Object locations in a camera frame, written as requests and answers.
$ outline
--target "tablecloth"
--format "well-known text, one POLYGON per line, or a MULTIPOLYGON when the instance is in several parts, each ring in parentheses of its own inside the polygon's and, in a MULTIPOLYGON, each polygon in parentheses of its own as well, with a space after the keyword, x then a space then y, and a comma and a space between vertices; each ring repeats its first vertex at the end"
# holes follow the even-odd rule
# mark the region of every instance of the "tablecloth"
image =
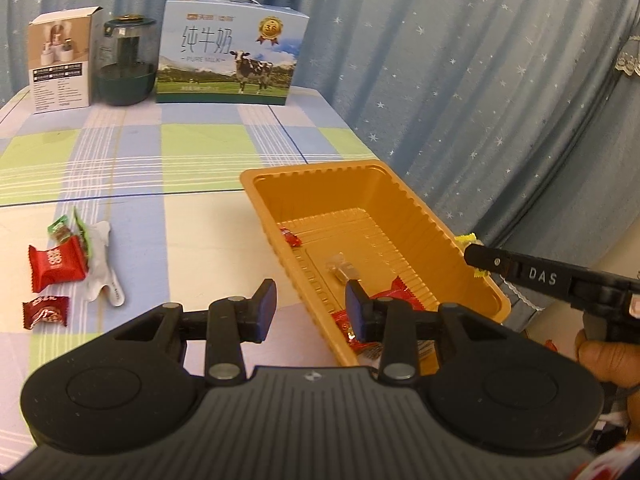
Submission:
MULTIPOLYGON (((199 310, 274 278, 278 310, 267 341, 243 345, 248 368, 335 365, 247 196, 233 191, 245 168, 373 157, 317 92, 294 89, 285 107, 148 101, 38 115, 29 101, 19 92, 0 110, 0 471, 33 446, 18 405, 30 372, 165 301, 199 310), (71 298, 68 326, 28 332, 27 246, 50 246, 47 225, 73 208, 111 223, 126 302, 89 303, 81 282, 52 285, 44 293, 71 298)), ((203 354, 190 344, 187 370, 201 374, 203 354)))

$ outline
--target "cardboard box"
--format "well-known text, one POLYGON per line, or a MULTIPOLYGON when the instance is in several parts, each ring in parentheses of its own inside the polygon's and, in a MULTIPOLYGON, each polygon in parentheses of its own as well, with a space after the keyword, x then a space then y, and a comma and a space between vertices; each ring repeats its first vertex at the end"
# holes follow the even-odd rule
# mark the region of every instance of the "cardboard box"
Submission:
POLYGON ((36 113, 91 104, 101 10, 85 7, 48 12, 29 24, 29 85, 36 113))
POLYGON ((225 0, 167 0, 158 102, 284 104, 308 16, 225 0))

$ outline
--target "yellow basket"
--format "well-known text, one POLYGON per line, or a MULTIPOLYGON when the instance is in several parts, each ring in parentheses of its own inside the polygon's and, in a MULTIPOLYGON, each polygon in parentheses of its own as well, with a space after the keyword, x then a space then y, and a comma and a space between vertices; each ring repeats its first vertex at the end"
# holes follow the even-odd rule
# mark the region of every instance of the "yellow basket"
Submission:
MULTIPOLYGON (((338 362, 358 364, 334 323, 344 285, 326 268, 343 253, 370 296, 400 276, 427 310, 459 303, 502 322, 511 310, 490 278, 475 278, 453 233, 391 169, 378 160, 247 170, 240 181, 271 246, 338 362), (302 241, 292 248, 280 227, 302 241)), ((435 357, 421 363, 437 369, 435 357)))

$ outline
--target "curtain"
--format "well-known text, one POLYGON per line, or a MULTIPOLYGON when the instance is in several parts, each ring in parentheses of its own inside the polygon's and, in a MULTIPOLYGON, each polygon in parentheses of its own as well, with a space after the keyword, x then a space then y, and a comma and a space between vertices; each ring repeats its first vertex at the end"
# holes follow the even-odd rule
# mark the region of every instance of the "curtain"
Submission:
MULTIPOLYGON (((41 12, 161 19, 165 0, 0 1, 2 102, 26 84, 25 24, 41 12)), ((591 265, 637 216, 638 85, 613 66, 639 0, 260 1, 311 16, 294 83, 454 232, 591 265)), ((520 328, 533 310, 505 291, 520 328)))

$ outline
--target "cow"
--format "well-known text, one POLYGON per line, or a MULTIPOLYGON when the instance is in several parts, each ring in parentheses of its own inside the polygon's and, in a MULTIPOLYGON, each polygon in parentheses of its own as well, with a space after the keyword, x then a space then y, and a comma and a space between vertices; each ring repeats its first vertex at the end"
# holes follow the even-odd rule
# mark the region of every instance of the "cow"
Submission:
POLYGON ((273 69, 273 63, 267 61, 260 62, 260 88, 258 88, 258 94, 262 89, 269 87, 269 81, 271 79, 271 70, 273 69))
POLYGON ((236 62, 236 79, 240 82, 239 94, 244 94, 244 86, 247 81, 251 79, 258 80, 261 87, 260 74, 262 73, 262 66, 257 59, 249 58, 250 52, 244 52, 242 50, 230 50, 229 54, 235 56, 236 62))

